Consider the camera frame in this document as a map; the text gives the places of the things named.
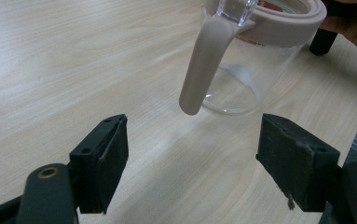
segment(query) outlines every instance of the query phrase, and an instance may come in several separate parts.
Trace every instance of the wooden table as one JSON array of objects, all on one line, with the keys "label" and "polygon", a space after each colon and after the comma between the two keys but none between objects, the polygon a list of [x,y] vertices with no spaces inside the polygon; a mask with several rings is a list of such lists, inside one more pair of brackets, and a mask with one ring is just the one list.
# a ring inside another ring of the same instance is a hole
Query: wooden table
[{"label": "wooden table", "polygon": [[81,223],[318,223],[290,211],[254,158],[262,113],[284,116],[341,151],[357,131],[357,48],[309,46],[246,116],[178,96],[203,0],[0,1],[0,203],[35,168],[68,153],[102,120],[129,118],[130,158],[106,216]]}]

